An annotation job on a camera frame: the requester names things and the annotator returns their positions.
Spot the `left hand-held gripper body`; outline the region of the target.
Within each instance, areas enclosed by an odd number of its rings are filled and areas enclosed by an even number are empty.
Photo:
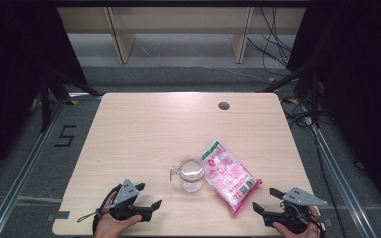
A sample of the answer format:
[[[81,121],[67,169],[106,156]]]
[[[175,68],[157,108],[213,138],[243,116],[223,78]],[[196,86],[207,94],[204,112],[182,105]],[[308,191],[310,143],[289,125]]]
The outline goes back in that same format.
[[[152,218],[152,208],[134,205],[139,192],[132,181],[126,179],[112,202],[112,207],[109,209],[110,215],[119,221],[126,220],[135,215],[141,215],[141,222],[149,222]]]

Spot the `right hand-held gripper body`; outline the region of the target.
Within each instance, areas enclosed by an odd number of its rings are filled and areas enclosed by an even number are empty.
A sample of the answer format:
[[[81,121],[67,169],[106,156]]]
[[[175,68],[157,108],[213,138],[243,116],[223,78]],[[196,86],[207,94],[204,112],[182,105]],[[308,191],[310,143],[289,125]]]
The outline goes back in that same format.
[[[281,223],[288,230],[295,234],[304,232],[311,222],[309,206],[328,206],[328,202],[313,196],[297,187],[292,188],[288,192],[283,192],[284,196],[281,200],[280,207],[282,212],[264,211],[262,218],[264,225],[272,227],[274,222]],[[317,227],[324,234],[324,228],[317,219]]]

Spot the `pink and white plastic bag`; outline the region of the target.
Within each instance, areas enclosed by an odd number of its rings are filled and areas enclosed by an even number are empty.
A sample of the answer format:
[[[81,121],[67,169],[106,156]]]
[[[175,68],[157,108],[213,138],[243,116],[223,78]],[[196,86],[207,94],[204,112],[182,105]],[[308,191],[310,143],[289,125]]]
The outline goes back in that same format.
[[[262,183],[218,140],[202,155],[204,176],[236,215]]]

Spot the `clear glass jar with lid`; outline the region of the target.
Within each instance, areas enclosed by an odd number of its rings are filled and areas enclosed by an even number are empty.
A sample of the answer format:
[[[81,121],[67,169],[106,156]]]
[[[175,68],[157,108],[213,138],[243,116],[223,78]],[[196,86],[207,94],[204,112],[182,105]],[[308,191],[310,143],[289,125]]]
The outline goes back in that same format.
[[[188,193],[195,193],[203,187],[204,167],[200,157],[187,156],[177,166],[169,171],[169,180],[172,176],[180,177],[180,187]]]

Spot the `person's right hand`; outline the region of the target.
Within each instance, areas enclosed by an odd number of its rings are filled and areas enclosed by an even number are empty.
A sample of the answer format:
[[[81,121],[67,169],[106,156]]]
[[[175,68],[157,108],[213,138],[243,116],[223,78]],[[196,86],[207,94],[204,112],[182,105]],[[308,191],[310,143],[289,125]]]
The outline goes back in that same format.
[[[321,231],[317,227],[318,212],[312,206],[309,206],[309,213],[311,222],[308,224],[306,230],[300,234],[291,232],[284,225],[278,222],[273,223],[273,228],[276,229],[284,238],[320,238]]]

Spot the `person's left hand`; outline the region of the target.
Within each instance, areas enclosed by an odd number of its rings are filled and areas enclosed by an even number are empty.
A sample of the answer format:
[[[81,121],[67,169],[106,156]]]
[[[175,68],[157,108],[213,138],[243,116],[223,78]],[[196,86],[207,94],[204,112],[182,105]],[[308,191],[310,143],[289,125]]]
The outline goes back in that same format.
[[[126,220],[116,220],[109,213],[100,212],[97,222],[94,238],[120,238],[122,233],[129,227],[140,222],[141,215],[132,216]]]

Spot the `black metal stand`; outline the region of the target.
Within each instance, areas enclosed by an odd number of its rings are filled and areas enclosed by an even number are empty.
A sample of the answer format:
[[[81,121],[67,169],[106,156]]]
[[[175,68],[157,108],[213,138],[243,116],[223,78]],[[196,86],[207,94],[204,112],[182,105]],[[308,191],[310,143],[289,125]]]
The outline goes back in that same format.
[[[42,129],[44,132],[51,123],[51,109],[49,92],[53,94],[56,100],[68,100],[69,95],[64,87],[66,84],[73,85],[74,87],[92,95],[92,96],[103,96],[102,92],[93,89],[88,86],[86,82],[80,82],[66,73],[49,70],[45,72],[40,79],[40,99],[42,102]]]
[[[306,62],[303,66],[278,82],[262,89],[261,93],[274,92],[295,79],[298,80],[294,89],[296,96],[304,98],[306,95],[309,95],[311,97],[311,110],[309,115],[313,124],[316,127],[320,127],[318,110],[319,79],[317,67],[313,62]]]

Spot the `black curtain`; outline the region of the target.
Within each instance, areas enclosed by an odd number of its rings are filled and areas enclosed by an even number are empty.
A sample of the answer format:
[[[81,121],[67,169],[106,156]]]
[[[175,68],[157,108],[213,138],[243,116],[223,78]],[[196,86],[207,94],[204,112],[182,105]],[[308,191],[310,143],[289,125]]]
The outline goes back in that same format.
[[[64,87],[56,72],[86,83],[57,8],[0,0],[0,160],[40,92],[42,79],[51,89]]]
[[[331,114],[381,194],[381,0],[309,0],[288,70],[309,60]]]

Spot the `light wooden shelf unit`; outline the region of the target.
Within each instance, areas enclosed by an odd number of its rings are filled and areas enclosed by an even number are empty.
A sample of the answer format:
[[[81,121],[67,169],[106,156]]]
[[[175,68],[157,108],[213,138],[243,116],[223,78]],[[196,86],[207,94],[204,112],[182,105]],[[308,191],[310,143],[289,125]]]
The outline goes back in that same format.
[[[118,62],[125,64],[138,34],[226,34],[235,62],[243,63],[250,34],[275,28],[298,32],[303,8],[289,7],[59,7],[69,33],[109,34]]]

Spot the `metal floor rail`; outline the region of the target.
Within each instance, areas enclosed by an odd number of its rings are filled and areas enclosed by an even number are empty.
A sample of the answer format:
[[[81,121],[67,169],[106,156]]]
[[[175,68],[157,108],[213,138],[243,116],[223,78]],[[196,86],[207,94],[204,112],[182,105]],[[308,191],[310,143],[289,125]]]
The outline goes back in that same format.
[[[313,135],[319,145],[319,150],[322,153],[324,162],[332,176],[336,187],[349,211],[357,230],[362,238],[377,238],[377,234],[371,225],[370,219],[362,208],[359,199],[354,194],[346,176],[337,162],[327,140],[324,137],[321,129],[314,122],[313,114],[310,113],[307,121],[309,128],[313,131]]]
[[[64,101],[58,101],[51,113],[51,119],[49,124],[39,133],[35,144],[30,151],[26,161],[20,168],[17,176],[11,184],[8,192],[2,198],[0,202],[0,234],[5,227],[14,207],[18,200],[19,195],[23,191],[30,174],[32,173],[39,157],[41,156],[43,149],[53,131],[54,125],[61,114],[65,106]]]

